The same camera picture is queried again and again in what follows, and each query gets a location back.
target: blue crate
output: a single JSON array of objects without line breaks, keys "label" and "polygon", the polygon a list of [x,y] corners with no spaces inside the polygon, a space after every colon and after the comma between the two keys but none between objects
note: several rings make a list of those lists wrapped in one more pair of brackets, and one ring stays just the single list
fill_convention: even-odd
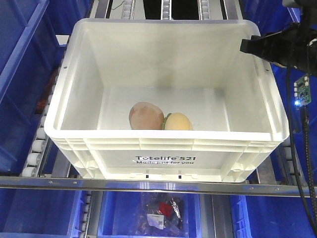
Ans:
[{"label": "blue crate", "polygon": [[[184,220],[188,225],[182,231],[189,232],[189,238],[201,238],[200,203],[198,194],[176,194],[184,201]],[[98,238],[149,238],[134,236],[129,231],[135,228],[141,204],[140,192],[105,192],[103,197]]]},{"label": "blue crate", "polygon": [[300,10],[284,7],[282,0],[244,0],[244,6],[246,18],[257,24],[262,35],[300,21]]},{"label": "blue crate", "polygon": [[57,35],[70,35],[77,21],[87,17],[92,0],[51,0],[48,14]]},{"label": "blue crate", "polygon": [[78,238],[86,192],[0,189],[1,238]]},{"label": "blue crate", "polygon": [[301,199],[230,196],[235,238],[314,238]]},{"label": "blue crate", "polygon": [[2,0],[0,7],[0,172],[25,159],[25,136],[49,80],[58,42],[48,0]]}]

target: white roller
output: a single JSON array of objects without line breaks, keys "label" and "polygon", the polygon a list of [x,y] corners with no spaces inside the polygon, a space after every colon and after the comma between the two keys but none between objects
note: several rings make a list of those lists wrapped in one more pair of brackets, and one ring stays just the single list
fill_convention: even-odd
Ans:
[{"label": "white roller", "polygon": [[36,131],[36,137],[37,139],[45,140],[46,139],[46,133],[44,131],[44,127],[40,127]]},{"label": "white roller", "polygon": [[41,154],[31,153],[28,155],[27,163],[28,163],[28,165],[37,166],[37,165],[39,165],[40,160],[41,160]]},{"label": "white roller", "polygon": [[86,222],[88,220],[88,213],[84,214],[83,221]]},{"label": "white roller", "polygon": [[85,212],[88,213],[88,211],[89,211],[89,205],[86,205],[85,206]]},{"label": "white roller", "polygon": [[32,144],[32,150],[34,152],[42,152],[45,147],[45,141],[44,140],[35,140]]},{"label": "white roller", "polygon": [[36,168],[34,167],[25,167],[22,171],[22,177],[34,177],[36,173]]},{"label": "white roller", "polygon": [[44,122],[45,122],[46,116],[43,116],[41,118],[41,127],[44,127]]},{"label": "white roller", "polygon": [[81,230],[84,232],[85,231],[85,229],[86,229],[86,222],[83,222],[83,225],[81,226]]},{"label": "white roller", "polygon": [[86,203],[90,203],[91,202],[91,196],[90,195],[87,195],[86,197]]},{"label": "white roller", "polygon": [[46,115],[49,111],[49,105],[46,105],[45,108],[44,108],[44,114]]},{"label": "white roller", "polygon": [[48,103],[51,103],[51,100],[52,100],[52,94],[51,95],[49,95],[49,97],[48,97]]}]

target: circuit board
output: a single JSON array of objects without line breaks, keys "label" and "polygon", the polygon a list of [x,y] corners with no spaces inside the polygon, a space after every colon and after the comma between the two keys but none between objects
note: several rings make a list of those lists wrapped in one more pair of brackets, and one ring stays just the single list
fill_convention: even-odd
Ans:
[{"label": "circuit board", "polygon": [[312,101],[309,76],[304,75],[294,83],[295,105],[297,107],[305,106]]}]

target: metal rail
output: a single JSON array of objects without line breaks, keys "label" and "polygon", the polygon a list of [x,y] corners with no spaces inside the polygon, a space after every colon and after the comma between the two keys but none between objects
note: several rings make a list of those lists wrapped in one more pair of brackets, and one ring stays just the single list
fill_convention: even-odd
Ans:
[{"label": "metal rail", "polygon": [[[298,197],[297,186],[217,183],[217,182],[161,182],[161,181],[114,181],[109,179],[84,178],[21,178],[0,177],[2,188],[64,189],[97,191],[164,191],[203,194],[237,194]],[[305,196],[309,196],[308,187],[303,187]]]}]

